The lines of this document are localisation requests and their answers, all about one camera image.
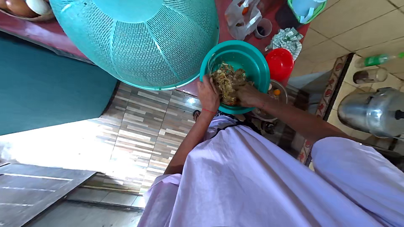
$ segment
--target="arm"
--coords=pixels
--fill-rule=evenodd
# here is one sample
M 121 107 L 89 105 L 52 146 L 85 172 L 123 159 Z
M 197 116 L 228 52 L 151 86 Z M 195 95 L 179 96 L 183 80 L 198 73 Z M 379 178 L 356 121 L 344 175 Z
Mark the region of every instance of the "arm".
M 182 173 L 185 159 L 191 150 L 202 140 L 210 122 L 219 109 L 219 95 L 217 94 L 215 86 L 212 85 L 209 75 L 204 75 L 203 82 L 198 81 L 198 93 L 203 110 L 196 120 L 196 123 L 192 126 L 191 130 L 177 149 L 177 152 L 170 161 L 170 164 L 168 164 L 164 174 Z
M 272 99 L 269 95 L 260 93 L 253 86 L 247 85 L 241 87 L 238 91 L 238 97 L 241 100 L 242 106 L 257 107 L 265 110 L 313 143 L 326 137 L 350 138 L 337 127 L 323 119 Z

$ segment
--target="plastic cup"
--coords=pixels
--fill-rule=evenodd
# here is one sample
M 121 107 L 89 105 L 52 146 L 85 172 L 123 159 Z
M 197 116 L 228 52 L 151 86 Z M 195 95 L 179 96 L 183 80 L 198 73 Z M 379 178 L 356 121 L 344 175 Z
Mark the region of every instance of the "plastic cup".
M 272 31 L 271 21 L 266 18 L 262 18 L 258 22 L 257 28 L 254 30 L 254 34 L 255 34 L 255 37 L 262 39 L 262 38 L 269 36 L 271 31 Z

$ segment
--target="teal plastic bowl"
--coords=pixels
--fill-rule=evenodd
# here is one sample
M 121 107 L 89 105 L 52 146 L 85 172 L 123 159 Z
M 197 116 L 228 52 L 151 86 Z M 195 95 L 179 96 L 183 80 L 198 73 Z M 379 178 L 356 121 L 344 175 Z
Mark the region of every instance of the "teal plastic bowl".
M 214 46 L 202 61 L 199 78 L 203 81 L 203 75 L 209 74 L 208 62 L 212 71 L 219 68 L 224 61 L 234 67 L 234 70 L 242 68 L 246 71 L 248 81 L 253 81 L 254 86 L 262 93 L 267 93 L 271 78 L 269 76 L 268 64 L 264 56 L 253 45 L 239 41 L 230 40 Z M 254 108 L 242 107 L 239 105 L 229 106 L 220 103 L 219 110 L 227 114 L 244 114 Z

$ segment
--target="green bottle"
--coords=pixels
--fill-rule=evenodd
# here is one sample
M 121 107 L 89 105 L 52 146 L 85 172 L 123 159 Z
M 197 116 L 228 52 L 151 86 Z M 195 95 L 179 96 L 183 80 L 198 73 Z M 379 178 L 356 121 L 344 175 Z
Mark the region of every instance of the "green bottle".
M 381 54 L 370 57 L 363 57 L 356 61 L 356 67 L 365 68 L 372 65 L 382 65 L 394 59 L 402 59 L 402 58 L 404 58 L 404 52 L 401 52 L 398 55 Z

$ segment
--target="foot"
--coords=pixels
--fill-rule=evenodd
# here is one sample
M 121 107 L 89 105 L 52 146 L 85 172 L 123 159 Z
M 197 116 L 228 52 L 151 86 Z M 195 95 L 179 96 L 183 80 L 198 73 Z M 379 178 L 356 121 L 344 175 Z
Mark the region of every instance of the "foot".
M 198 119 L 199 115 L 201 114 L 201 111 L 199 110 L 195 110 L 192 114 L 192 118 L 194 119 L 194 121 L 196 122 L 196 119 Z

